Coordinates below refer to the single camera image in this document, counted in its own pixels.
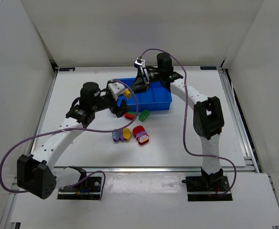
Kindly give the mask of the red green curved lego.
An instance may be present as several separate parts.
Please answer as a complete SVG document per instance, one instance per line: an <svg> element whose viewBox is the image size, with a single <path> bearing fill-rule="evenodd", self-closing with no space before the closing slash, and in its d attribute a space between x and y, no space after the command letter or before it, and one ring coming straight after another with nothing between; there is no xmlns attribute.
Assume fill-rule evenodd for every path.
<svg viewBox="0 0 279 229"><path fill-rule="evenodd" d="M136 117L136 112L129 111L124 114L124 117L128 120L133 120Z"/></svg>

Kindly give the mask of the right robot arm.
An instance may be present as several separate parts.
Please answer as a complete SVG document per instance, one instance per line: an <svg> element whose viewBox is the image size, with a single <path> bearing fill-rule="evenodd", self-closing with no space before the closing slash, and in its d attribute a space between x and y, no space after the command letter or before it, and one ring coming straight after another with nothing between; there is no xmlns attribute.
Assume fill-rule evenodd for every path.
<svg viewBox="0 0 279 229"><path fill-rule="evenodd" d="M193 128L200 137L203 159L201 176L185 179L191 190L211 191L219 189L223 169L219 159L219 138L224 126L220 99L208 97L186 83L186 78L174 71L170 54L161 52L156 56L157 67L147 66L139 57L134 66L137 76L131 88L135 93L149 90L152 83L160 82L171 94L182 99L186 108L193 110Z"/></svg>

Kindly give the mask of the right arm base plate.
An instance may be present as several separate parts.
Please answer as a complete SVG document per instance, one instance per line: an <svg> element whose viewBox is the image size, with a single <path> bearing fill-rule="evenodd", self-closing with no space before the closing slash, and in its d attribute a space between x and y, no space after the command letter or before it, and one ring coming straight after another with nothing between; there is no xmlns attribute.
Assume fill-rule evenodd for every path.
<svg viewBox="0 0 279 229"><path fill-rule="evenodd" d="M232 194L229 191L227 176L208 184L203 176L187 176L182 180L186 185L188 202L216 202L232 201Z"/></svg>

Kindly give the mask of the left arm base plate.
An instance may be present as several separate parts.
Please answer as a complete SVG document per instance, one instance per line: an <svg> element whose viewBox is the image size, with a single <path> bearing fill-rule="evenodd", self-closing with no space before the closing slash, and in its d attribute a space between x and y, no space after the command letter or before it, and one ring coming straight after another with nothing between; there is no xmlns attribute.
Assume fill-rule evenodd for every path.
<svg viewBox="0 0 279 229"><path fill-rule="evenodd" d="M79 184L62 187L58 190L58 200L101 200L105 187L106 175L97 170L91 173L82 172Z"/></svg>

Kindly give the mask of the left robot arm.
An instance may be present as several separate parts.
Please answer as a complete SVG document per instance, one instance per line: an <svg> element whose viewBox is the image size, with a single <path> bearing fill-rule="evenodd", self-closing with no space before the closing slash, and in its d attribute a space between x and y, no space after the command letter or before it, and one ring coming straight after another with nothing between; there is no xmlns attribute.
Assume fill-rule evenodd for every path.
<svg viewBox="0 0 279 229"><path fill-rule="evenodd" d="M21 155L17 160L18 187L41 199L48 198L57 188L85 189L88 175L84 169L70 166L55 173L53 168L74 139L88 129L97 112L109 109L121 117L129 111L126 100L117 102L121 95L132 96L129 88L119 81L109 81L103 90L97 83L84 83L59 129L51 132L49 139L33 153Z"/></svg>

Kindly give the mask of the green number two lego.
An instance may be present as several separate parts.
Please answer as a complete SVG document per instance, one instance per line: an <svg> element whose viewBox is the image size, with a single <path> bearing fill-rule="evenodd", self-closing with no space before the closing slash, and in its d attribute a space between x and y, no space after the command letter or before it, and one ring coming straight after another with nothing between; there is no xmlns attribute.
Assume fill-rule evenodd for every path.
<svg viewBox="0 0 279 229"><path fill-rule="evenodd" d="M139 120L141 122L144 122L150 115L150 111L149 110L143 110L140 115L139 115Z"/></svg>

